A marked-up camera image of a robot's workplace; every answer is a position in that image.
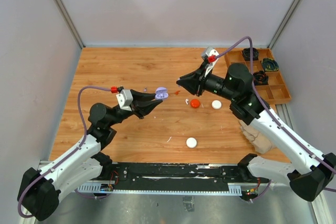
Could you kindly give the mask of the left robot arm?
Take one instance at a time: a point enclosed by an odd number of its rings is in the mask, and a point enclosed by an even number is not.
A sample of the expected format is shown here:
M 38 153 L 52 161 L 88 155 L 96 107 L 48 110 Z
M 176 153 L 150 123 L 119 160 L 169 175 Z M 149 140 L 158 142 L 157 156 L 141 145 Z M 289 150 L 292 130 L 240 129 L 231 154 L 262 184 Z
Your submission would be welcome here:
M 143 119 L 163 102 L 155 93 L 142 93 L 124 87 L 98 90 L 115 94 L 117 105 L 94 104 L 89 112 L 90 126 L 84 126 L 83 136 L 70 149 L 41 169 L 24 172 L 17 200 L 22 218 L 47 219 L 58 205 L 79 186 L 90 179 L 102 180 L 112 175 L 108 156 L 102 153 L 116 135 L 113 125 L 135 115 Z

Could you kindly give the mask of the purple earbud charging case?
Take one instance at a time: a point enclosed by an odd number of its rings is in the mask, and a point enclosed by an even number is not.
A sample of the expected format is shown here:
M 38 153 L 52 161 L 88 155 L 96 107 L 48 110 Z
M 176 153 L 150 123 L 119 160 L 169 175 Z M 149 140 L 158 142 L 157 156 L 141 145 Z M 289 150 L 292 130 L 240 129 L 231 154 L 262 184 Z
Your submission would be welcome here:
M 165 87 L 158 87 L 155 91 L 155 99 L 156 100 L 165 100 L 169 97 L 167 92 L 167 88 Z

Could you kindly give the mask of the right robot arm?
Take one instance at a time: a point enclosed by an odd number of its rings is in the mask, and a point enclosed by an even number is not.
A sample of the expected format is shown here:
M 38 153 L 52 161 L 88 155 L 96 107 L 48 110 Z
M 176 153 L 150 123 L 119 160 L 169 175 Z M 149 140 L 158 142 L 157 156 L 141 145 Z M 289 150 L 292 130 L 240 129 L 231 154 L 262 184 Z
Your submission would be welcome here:
M 322 153 L 286 125 L 256 92 L 253 75 L 244 64 L 231 64 L 221 78 L 212 74 L 209 64 L 204 62 L 176 83 L 198 97 L 208 91 L 229 100 L 234 116 L 264 135 L 290 160 L 275 162 L 249 154 L 238 164 L 242 181 L 265 178 L 289 186 L 305 201 L 314 201 L 333 180 L 335 154 Z

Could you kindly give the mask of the white earbud charging case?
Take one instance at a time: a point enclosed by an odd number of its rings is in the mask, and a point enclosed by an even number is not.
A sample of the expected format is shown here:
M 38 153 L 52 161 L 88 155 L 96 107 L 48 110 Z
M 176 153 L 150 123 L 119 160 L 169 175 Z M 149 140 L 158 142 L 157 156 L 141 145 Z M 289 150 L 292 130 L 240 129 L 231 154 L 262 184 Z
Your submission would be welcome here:
M 186 146 L 188 148 L 195 148 L 197 146 L 197 140 L 193 137 L 189 137 L 187 140 L 186 140 Z

